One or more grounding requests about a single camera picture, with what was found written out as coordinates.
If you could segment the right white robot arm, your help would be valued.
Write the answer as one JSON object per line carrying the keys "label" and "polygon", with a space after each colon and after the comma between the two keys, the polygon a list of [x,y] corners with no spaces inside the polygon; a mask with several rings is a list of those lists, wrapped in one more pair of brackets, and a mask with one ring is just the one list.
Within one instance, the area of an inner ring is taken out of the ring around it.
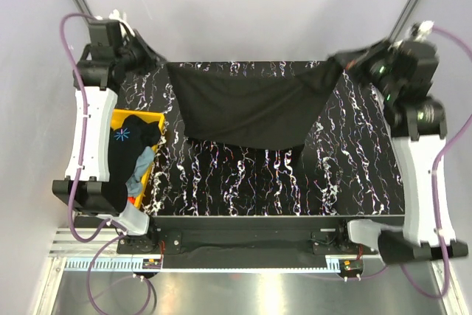
{"label": "right white robot arm", "polygon": [[452,226],[445,189],[443,157],[454,140],[447,138],[443,104],[429,94],[439,58],[427,37],[435,31],[433,21],[423,21],[401,41],[384,39],[331,58],[351,79],[375,87],[405,204],[402,226],[368,218],[345,221],[334,237],[343,253],[366,246],[386,265],[468,256],[467,243]]}

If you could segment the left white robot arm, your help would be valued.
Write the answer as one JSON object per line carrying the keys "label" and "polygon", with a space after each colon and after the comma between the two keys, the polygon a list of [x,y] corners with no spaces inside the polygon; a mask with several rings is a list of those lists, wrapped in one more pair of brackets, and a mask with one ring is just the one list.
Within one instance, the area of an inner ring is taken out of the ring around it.
{"label": "left white robot arm", "polygon": [[74,227],[79,213],[101,220],[98,229],[114,226],[121,241],[144,253],[159,245],[150,216],[140,210],[157,145],[164,136],[164,115],[116,107],[122,82],[130,73],[143,75],[164,63],[131,27],[125,14],[89,16],[90,41],[79,60],[71,61],[76,122],[69,164],[52,192],[68,207],[71,234],[88,243]]}

